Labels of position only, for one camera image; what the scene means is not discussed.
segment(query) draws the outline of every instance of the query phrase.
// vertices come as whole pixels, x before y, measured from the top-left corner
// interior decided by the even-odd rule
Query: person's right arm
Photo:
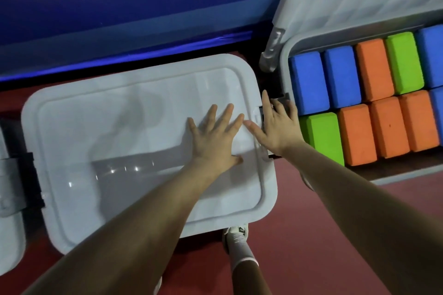
[[[443,226],[304,142],[294,103],[287,115],[263,92],[264,129],[245,121],[271,152],[309,181],[341,231],[392,294],[443,294]]]

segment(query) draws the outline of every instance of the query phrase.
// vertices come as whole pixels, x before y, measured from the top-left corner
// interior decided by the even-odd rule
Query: person's left arm
[[[200,195],[242,159],[231,154],[243,114],[229,126],[229,104],[215,126],[213,105],[200,131],[188,119],[193,156],[178,175],[86,238],[24,294],[152,294]]]

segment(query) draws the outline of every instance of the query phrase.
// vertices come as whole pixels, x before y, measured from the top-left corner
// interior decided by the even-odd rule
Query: blue foam block
[[[338,109],[362,102],[357,65],[351,46],[325,51],[326,78],[332,98],[332,107]]]
[[[416,34],[426,85],[443,85],[443,24],[421,29]]]
[[[435,123],[439,131],[440,145],[443,146],[443,86],[429,91]]]
[[[299,115],[328,110],[329,97],[320,53],[296,55],[289,59],[289,65]]]

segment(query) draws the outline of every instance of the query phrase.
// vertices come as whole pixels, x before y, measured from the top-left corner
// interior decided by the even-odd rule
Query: floor
[[[265,74],[257,78],[262,86],[272,81]],[[0,92],[0,116],[18,118],[27,98],[43,86],[41,82]],[[250,224],[248,239],[273,293],[388,294],[341,234],[317,195],[302,183],[298,171],[284,159],[275,161],[275,169],[279,189],[276,205],[264,219]],[[383,189],[443,220],[442,182],[443,172]],[[1,293],[20,294],[61,257],[44,229],[36,231],[28,240],[19,266],[0,277]],[[230,267],[220,233],[182,239],[164,273],[160,295],[230,293]]]

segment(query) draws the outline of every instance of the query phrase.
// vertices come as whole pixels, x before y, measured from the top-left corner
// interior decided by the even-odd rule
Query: hand
[[[240,114],[229,126],[234,105],[229,104],[215,127],[215,113],[217,105],[211,106],[207,114],[207,121],[200,131],[192,118],[188,118],[189,128],[193,136],[192,161],[210,170],[217,177],[236,164],[241,164],[240,156],[232,155],[232,140],[245,118]]]
[[[246,128],[257,138],[257,141],[275,155],[283,157],[286,150],[304,144],[296,105],[287,101],[290,109],[288,116],[283,104],[276,99],[271,99],[275,110],[272,108],[266,90],[263,91],[261,101],[265,132],[250,120],[244,122]]]

